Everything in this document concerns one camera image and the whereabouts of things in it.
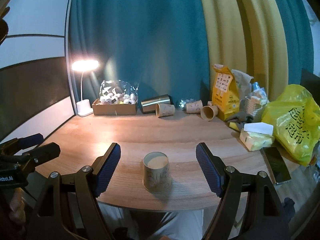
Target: upside-down paper cup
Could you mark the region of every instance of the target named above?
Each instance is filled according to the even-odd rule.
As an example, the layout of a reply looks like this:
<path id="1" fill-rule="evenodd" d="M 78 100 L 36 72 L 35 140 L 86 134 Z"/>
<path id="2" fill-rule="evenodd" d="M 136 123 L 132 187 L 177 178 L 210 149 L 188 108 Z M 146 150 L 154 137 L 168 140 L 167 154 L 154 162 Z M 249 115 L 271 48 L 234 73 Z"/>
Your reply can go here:
<path id="1" fill-rule="evenodd" d="M 217 106 L 204 106 L 201 109 L 201 117 L 203 120 L 211 121 L 217 114 L 218 114 L 218 107 Z"/>
<path id="2" fill-rule="evenodd" d="M 156 116 L 164 117 L 173 115 L 175 112 L 174 105 L 156 104 Z"/>
<path id="3" fill-rule="evenodd" d="M 199 114 L 202 109 L 202 101 L 196 101 L 186 104 L 187 114 Z"/>
<path id="4" fill-rule="evenodd" d="M 143 185 L 150 192 L 162 192 L 171 187 L 169 159 L 161 152 L 148 153 L 143 158 Z"/>

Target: curtain fold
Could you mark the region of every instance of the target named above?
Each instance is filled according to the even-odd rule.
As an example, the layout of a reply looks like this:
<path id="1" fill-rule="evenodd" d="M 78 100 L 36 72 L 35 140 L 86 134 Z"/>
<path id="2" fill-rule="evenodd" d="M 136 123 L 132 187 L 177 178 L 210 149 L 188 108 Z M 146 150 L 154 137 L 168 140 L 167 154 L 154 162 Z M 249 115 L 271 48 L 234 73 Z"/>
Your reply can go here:
<path id="1" fill-rule="evenodd" d="M 246 45 L 236 0 L 202 0 L 210 65 L 223 64 L 247 72 Z M 210 70 L 210 88 L 215 71 Z"/>
<path id="2" fill-rule="evenodd" d="M 289 84 L 300 84 L 301 71 L 313 73 L 313 40 L 302 0 L 276 0 L 288 48 Z"/>
<path id="3" fill-rule="evenodd" d="M 254 80 L 275 100 L 288 84 L 288 54 L 275 0 L 241 0 L 248 19 L 253 52 Z"/>
<path id="4" fill-rule="evenodd" d="M 72 61 L 100 62 L 84 76 L 83 95 L 91 103 L 104 79 L 139 82 L 140 100 L 209 98 L 201 0 L 72 0 L 69 38 Z"/>

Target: white desk lamp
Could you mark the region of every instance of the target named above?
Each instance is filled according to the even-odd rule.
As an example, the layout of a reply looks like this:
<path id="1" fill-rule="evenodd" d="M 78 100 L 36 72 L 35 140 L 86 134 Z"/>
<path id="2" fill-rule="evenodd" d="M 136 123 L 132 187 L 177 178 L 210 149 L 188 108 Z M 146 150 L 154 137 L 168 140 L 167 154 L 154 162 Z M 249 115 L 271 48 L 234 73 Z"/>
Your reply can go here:
<path id="1" fill-rule="evenodd" d="M 90 106 L 89 99 L 82 99 L 82 78 L 84 71 L 94 70 L 98 67 L 99 62 L 97 60 L 79 60 L 72 64 L 72 70 L 82 72 L 81 75 L 81 101 L 77 102 L 78 115 L 81 117 L 87 116 L 93 113 L 93 109 Z"/>

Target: lamp base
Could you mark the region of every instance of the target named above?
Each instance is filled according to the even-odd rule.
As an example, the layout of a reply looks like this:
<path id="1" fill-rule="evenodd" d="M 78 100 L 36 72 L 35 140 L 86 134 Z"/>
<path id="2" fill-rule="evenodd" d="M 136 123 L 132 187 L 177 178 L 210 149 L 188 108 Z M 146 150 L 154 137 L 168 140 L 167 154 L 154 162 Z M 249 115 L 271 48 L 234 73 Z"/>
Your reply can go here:
<path id="1" fill-rule="evenodd" d="M 90 106 L 89 99 L 85 99 L 77 102 L 77 110 L 78 110 L 78 115 L 81 117 L 85 117 L 93 113 L 93 109 Z"/>

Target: teal curtain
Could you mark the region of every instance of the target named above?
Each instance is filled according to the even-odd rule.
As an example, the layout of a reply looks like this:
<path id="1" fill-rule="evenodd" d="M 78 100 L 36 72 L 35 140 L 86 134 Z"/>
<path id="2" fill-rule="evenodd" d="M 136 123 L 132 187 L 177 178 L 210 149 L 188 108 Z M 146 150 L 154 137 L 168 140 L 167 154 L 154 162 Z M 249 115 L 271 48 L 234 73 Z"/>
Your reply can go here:
<path id="1" fill-rule="evenodd" d="M 169 94 L 207 101 L 209 59 L 201 0 L 72 0 L 72 61 L 94 58 L 83 96 L 92 103 L 102 80 L 139 83 L 140 100 Z M 78 96 L 80 75 L 74 73 Z"/>
<path id="2" fill-rule="evenodd" d="M 311 27 L 302 0 L 276 0 L 288 50 L 289 84 L 300 84 L 301 71 L 313 73 L 314 50 Z"/>

